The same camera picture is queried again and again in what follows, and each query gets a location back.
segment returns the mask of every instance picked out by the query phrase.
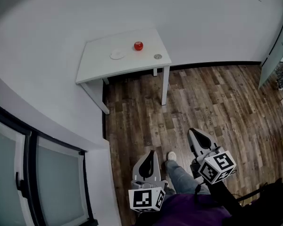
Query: window pane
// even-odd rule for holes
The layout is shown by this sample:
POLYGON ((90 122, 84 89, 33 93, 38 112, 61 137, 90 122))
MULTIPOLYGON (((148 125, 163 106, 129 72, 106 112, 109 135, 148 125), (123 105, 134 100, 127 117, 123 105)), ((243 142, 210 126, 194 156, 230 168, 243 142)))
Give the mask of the window pane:
POLYGON ((24 137, 0 123, 0 226, 26 225, 15 182, 16 136, 24 137))
POLYGON ((84 216, 79 157, 77 151, 39 138, 38 190, 45 221, 49 226, 63 225, 84 216))

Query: white table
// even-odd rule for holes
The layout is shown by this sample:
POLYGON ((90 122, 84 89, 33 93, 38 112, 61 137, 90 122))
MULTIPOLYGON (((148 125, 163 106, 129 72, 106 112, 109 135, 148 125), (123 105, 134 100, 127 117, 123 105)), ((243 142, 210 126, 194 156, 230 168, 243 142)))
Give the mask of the white table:
POLYGON ((170 65, 171 59, 156 29, 125 32, 86 43, 76 83, 84 88, 105 114, 109 114, 109 109, 102 102, 102 98, 94 94, 87 82, 103 79, 109 84, 107 77, 148 69, 153 69, 153 75, 157 76, 157 68, 163 68, 161 104, 165 105, 170 65), (136 51, 133 47, 137 41, 143 42, 141 51, 136 51), (125 57, 111 59, 110 54, 115 49, 123 51, 125 57), (162 55, 162 58, 155 59, 156 54, 162 55))

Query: jeans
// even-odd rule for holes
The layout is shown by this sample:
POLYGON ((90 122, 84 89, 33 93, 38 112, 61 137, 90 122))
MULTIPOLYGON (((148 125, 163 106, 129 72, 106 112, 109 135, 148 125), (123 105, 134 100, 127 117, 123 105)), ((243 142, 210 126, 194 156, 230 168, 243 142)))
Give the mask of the jeans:
MULTIPOLYGON (((178 194, 195 194, 195 189, 199 185, 193 177, 191 177, 181 166, 179 166, 174 160, 168 160, 165 162, 166 171, 171 178, 172 184, 176 193, 178 194)), ((165 199, 174 195, 175 191, 171 188, 166 188, 165 199)), ((198 194, 210 194, 208 189, 201 186, 198 194)))

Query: black window frame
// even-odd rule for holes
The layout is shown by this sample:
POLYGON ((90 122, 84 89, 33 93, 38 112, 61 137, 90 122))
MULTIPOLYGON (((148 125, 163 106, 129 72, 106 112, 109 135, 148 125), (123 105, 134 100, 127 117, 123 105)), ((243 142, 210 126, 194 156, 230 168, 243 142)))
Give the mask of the black window frame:
POLYGON ((85 187, 88 219, 85 223, 81 224, 81 226, 97 226, 98 222, 96 219, 93 218, 90 198, 88 193, 88 186, 87 186, 86 164, 85 164, 85 153, 87 151, 79 147, 70 145, 68 143, 62 142, 33 128, 32 126, 26 124, 17 117, 13 116, 8 111, 4 110, 2 107, 0 107, 0 122, 12 128, 13 130, 25 135, 25 145, 24 145, 24 155, 23 155, 24 182, 21 184, 21 192, 22 195, 25 198, 27 198, 29 210, 34 225, 46 226, 44 215, 41 209, 39 193, 38 193, 37 171, 36 171, 37 142, 38 142, 38 137, 42 137, 61 146, 75 150, 79 153, 79 155, 83 156, 83 180, 85 187))

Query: purple clothing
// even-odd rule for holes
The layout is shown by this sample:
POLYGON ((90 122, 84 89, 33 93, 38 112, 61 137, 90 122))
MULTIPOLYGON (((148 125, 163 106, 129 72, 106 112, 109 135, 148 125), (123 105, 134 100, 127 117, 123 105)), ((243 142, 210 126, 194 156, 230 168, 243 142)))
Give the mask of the purple clothing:
MULTIPOLYGON (((211 195, 198 195, 198 200, 214 203, 211 195)), ((221 226, 231 215, 224 207, 207 208, 195 204, 193 194, 175 194, 165 200, 161 217, 154 226, 221 226)))

